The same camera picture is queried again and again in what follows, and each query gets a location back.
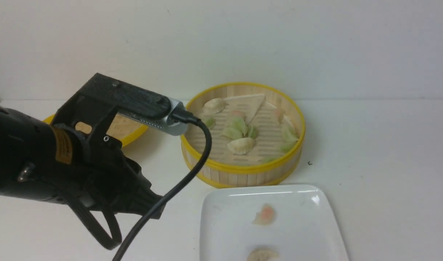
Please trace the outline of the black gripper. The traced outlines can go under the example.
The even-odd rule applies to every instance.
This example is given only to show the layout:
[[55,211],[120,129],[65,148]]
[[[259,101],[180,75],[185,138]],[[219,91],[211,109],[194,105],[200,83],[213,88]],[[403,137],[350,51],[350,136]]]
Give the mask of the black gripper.
[[56,142],[51,182],[88,210],[145,215],[161,200],[108,127],[88,133],[61,125],[51,129]]

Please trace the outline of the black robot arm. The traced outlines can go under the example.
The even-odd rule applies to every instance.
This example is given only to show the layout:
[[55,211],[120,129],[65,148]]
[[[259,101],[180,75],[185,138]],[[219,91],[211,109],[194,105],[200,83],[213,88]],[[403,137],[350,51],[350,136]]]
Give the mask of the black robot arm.
[[115,214],[145,215],[162,198],[117,139],[89,143],[84,134],[0,106],[0,195],[65,205],[58,188],[89,211]]

